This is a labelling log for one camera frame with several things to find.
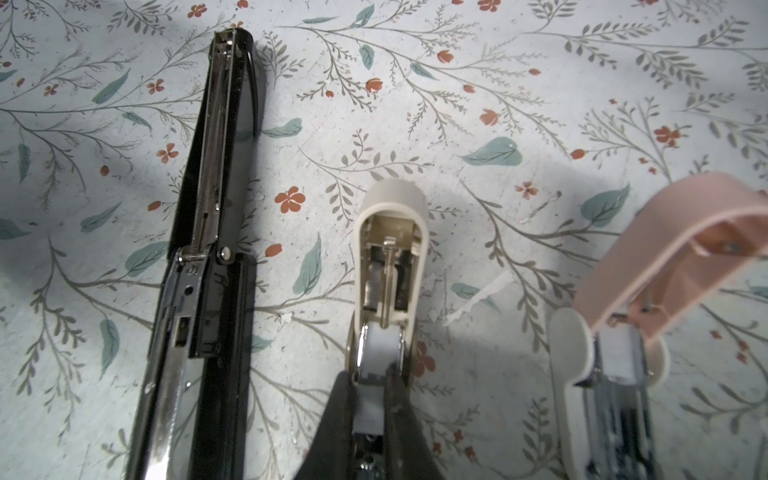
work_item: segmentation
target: open stapler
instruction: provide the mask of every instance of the open stapler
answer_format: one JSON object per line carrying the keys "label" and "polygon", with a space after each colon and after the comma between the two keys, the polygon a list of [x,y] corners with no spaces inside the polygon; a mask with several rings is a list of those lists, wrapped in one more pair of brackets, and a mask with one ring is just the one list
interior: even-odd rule
{"label": "open stapler", "polygon": [[296,480],[439,480],[407,385],[428,235],[424,194],[383,180],[353,230],[355,312],[346,368]]}
{"label": "open stapler", "polygon": [[666,380],[662,335],[768,251],[768,197],[725,174],[656,194],[548,324],[571,480],[660,478],[646,387]]}
{"label": "open stapler", "polygon": [[125,480],[243,477],[255,262],[236,251],[262,78],[248,32],[215,34]]}

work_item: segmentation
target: pink stapler handle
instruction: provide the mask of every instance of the pink stapler handle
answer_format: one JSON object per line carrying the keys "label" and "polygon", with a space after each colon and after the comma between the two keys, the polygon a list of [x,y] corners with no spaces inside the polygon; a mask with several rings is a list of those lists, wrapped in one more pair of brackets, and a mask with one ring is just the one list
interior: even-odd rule
{"label": "pink stapler handle", "polygon": [[768,250],[768,197],[725,174],[664,188],[582,282],[573,308],[592,333],[627,302],[651,346],[686,311]]}

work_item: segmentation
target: tablecloth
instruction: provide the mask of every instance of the tablecloth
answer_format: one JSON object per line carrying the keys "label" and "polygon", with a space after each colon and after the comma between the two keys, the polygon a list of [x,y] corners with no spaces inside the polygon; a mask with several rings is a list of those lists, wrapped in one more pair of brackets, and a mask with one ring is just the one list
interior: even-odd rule
{"label": "tablecloth", "polygon": [[[259,262],[246,478],[306,454],[343,367],[351,222],[389,177],[429,199],[412,401],[435,460],[566,478],[546,319],[669,183],[766,187],[765,2],[1,0],[0,476],[120,477],[230,26],[267,72],[240,241]],[[758,263],[667,335],[665,478],[768,478],[767,303]]]}

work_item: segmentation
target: floral tablecloth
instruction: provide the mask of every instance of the floral tablecloth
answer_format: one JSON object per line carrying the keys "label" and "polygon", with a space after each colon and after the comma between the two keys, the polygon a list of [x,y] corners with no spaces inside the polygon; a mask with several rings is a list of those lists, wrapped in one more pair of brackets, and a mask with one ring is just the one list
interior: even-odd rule
{"label": "floral tablecloth", "polygon": [[[246,477],[301,463],[343,364],[350,222],[401,177],[430,202],[412,399],[435,460],[565,478],[545,319],[670,182],[766,188],[761,0],[1,0],[0,476],[120,477],[206,50],[231,25],[267,71]],[[768,478],[762,265],[667,336],[667,479]]]}

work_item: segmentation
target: red flower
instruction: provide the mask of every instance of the red flower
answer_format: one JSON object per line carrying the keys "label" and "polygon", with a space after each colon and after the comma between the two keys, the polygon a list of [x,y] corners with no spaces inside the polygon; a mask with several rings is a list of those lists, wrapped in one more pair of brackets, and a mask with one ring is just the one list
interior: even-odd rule
{"label": "red flower", "polygon": [[382,81],[381,81],[381,80],[379,80],[378,78],[371,78],[370,80],[368,80],[368,81],[366,82],[366,90],[367,90],[369,93],[370,93],[371,91],[374,91],[374,90],[376,90],[376,91],[379,91],[379,90],[381,90],[381,89],[382,89],[382,85],[384,85],[384,84],[383,84],[383,83],[382,83]]}
{"label": "red flower", "polygon": [[58,84],[46,85],[45,86],[45,92],[43,92],[43,97],[47,97],[49,95],[56,95],[56,89],[58,88]]}
{"label": "red flower", "polygon": [[199,5],[192,5],[192,8],[190,9],[190,12],[187,13],[187,18],[192,17],[200,17],[203,13],[207,12],[208,9],[205,8],[205,4],[201,3]]}
{"label": "red flower", "polygon": [[176,158],[179,156],[179,152],[172,151],[176,144],[167,144],[165,150],[158,150],[157,156],[160,157],[160,161],[164,164],[168,163],[169,158]]}
{"label": "red flower", "polygon": [[523,192],[523,198],[526,200],[531,198],[531,195],[536,195],[538,193],[538,188],[532,187],[533,182],[523,182],[523,186],[515,185],[515,190],[518,192]]}
{"label": "red flower", "polygon": [[264,255],[266,257],[274,257],[278,253],[283,251],[283,246],[279,243],[275,243],[274,245],[269,245],[266,250],[264,250]]}
{"label": "red flower", "polygon": [[453,60],[453,55],[451,55],[448,50],[443,50],[437,54],[437,59],[440,60],[441,63],[449,63]]}
{"label": "red flower", "polygon": [[149,88],[149,94],[152,95],[156,91],[163,91],[163,90],[165,90],[165,87],[161,85],[162,83],[163,83],[163,79],[162,78],[158,78],[157,79],[157,83],[149,82],[147,84],[147,88]]}
{"label": "red flower", "polygon": [[421,378],[424,375],[424,370],[427,369],[430,372],[435,371],[435,359],[426,355],[427,344],[419,342],[416,344],[416,367],[413,369],[413,374]]}
{"label": "red flower", "polygon": [[480,0],[478,2],[478,5],[480,5],[480,9],[482,11],[490,10],[491,12],[495,12],[498,10],[498,6],[502,3],[502,0]]}
{"label": "red flower", "polygon": [[662,144],[667,144],[670,147],[676,147],[677,146],[676,140],[681,136],[679,130],[673,131],[667,125],[664,125],[662,128],[659,128],[658,130],[654,130],[654,133],[657,135],[656,136],[657,141],[661,142]]}
{"label": "red flower", "polygon": [[498,123],[498,114],[493,110],[487,108],[482,109],[485,113],[480,115],[480,120],[486,125],[496,125]]}
{"label": "red flower", "polygon": [[304,194],[299,193],[298,187],[291,187],[288,189],[287,194],[277,194],[277,197],[275,197],[275,203],[281,204],[280,211],[284,214],[287,214],[288,210],[292,212],[301,210],[301,205],[299,204],[303,204],[304,200],[306,200],[306,197],[304,197]]}

